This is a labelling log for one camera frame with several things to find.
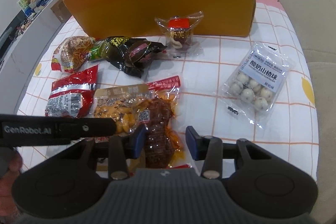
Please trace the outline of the yogurt hawthorn ball bag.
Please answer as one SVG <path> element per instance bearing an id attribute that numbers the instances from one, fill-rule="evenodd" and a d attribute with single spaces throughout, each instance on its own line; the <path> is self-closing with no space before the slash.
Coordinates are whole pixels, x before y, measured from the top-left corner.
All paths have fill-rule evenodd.
<path id="1" fill-rule="evenodd" d="M 253 43 L 220 89 L 228 113 L 264 129 L 295 62 L 276 48 Z"/>

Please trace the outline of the clear red-label snack packet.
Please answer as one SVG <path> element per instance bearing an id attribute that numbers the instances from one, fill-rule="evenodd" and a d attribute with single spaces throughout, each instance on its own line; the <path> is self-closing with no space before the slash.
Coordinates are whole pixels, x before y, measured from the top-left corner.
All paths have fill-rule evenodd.
<path id="1" fill-rule="evenodd" d="M 203 18 L 203 12 L 198 11 L 186 16 L 173 16 L 170 19 L 154 19 L 165 36 L 167 52 L 172 57 L 180 58 L 197 49 L 199 43 L 194 40 L 194 29 Z"/>

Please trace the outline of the yellow bean snack bag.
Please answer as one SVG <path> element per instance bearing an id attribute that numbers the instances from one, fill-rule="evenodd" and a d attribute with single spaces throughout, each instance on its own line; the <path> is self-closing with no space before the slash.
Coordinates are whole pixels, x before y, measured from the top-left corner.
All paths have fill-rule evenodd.
<path id="1" fill-rule="evenodd" d="M 137 126 L 150 123 L 149 105 L 158 90 L 150 84 L 98 89 L 94 94 L 92 117 L 111 118 L 116 134 L 130 135 Z"/>

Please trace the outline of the checkered lemon tablecloth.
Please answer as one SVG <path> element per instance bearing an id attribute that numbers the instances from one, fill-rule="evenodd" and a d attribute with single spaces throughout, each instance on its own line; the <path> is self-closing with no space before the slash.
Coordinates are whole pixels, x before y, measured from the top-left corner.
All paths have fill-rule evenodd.
<path id="1" fill-rule="evenodd" d="M 197 37 L 201 48 L 172 59 L 154 60 L 142 79 L 130 77 L 104 60 L 98 62 L 99 88 L 135 85 L 178 75 L 182 82 L 173 120 L 175 131 L 189 125 L 202 135 L 214 135 L 227 142 L 246 138 L 287 160 L 306 173 L 317 175 L 318 119 L 311 77 L 294 27 L 279 0 L 257 0 L 252 30 L 246 38 Z M 294 63 L 265 128 L 245 117 L 228 112 L 220 93 L 255 42 L 278 50 Z"/>

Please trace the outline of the brown cardboard box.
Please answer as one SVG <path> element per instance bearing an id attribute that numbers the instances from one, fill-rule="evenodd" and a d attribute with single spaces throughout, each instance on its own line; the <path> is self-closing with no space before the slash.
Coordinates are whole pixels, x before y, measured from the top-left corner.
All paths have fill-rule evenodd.
<path id="1" fill-rule="evenodd" d="M 67 9 L 66 5 L 64 4 L 63 0 L 58 0 L 52 7 L 52 12 L 56 15 L 58 20 L 61 23 L 66 23 L 67 20 L 72 16 L 70 11 Z"/>

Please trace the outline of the green black snack packet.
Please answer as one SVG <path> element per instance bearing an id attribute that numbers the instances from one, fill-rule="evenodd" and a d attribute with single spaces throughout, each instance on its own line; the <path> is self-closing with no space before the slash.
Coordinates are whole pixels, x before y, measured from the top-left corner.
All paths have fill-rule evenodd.
<path id="1" fill-rule="evenodd" d="M 94 46 L 86 53 L 87 61 L 97 61 L 106 59 L 110 55 L 110 51 L 125 44 L 130 38 L 126 36 L 111 36 L 104 40 L 97 41 Z"/>

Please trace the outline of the red silver snack bag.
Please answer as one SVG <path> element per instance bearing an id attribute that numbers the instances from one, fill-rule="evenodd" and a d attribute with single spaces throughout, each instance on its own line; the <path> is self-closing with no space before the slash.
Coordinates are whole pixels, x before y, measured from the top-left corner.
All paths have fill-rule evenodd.
<path id="1" fill-rule="evenodd" d="M 93 104 L 97 85 L 98 66 L 56 80 L 52 83 L 47 101 L 47 117 L 82 118 Z"/>

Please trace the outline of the beige sofa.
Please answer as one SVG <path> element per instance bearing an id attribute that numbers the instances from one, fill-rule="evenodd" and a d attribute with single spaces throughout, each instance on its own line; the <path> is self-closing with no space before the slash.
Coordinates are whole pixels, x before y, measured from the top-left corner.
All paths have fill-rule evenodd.
<path id="1" fill-rule="evenodd" d="M 280 0 L 306 57 L 317 103 L 319 196 L 312 217 L 335 223 L 335 0 Z"/>

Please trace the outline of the white tv cabinet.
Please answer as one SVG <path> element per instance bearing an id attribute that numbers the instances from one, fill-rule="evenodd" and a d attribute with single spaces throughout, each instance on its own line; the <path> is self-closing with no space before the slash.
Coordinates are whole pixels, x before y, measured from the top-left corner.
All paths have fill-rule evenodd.
<path id="1" fill-rule="evenodd" d="M 21 95 L 42 53 L 60 30 L 62 23 L 51 10 L 59 1 L 50 0 L 5 54 L 1 66 L 1 113 L 16 113 Z"/>

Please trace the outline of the red spicy meat packet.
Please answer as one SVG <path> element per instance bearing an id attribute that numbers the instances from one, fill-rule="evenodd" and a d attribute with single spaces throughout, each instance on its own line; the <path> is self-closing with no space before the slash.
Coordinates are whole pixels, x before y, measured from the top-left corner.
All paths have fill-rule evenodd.
<path id="1" fill-rule="evenodd" d="M 147 133 L 144 143 L 146 168 L 174 168 L 185 159 L 185 148 L 173 130 L 181 89 L 179 75 L 146 84 L 148 98 L 141 105 L 139 121 Z"/>

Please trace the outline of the orange noodle snack bag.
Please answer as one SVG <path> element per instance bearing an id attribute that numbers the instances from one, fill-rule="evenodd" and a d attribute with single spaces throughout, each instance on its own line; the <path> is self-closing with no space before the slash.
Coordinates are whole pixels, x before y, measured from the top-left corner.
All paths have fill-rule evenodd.
<path id="1" fill-rule="evenodd" d="M 71 36 L 64 39 L 53 52 L 51 70 L 74 73 L 84 64 L 85 56 L 95 42 L 96 39 L 89 36 Z"/>

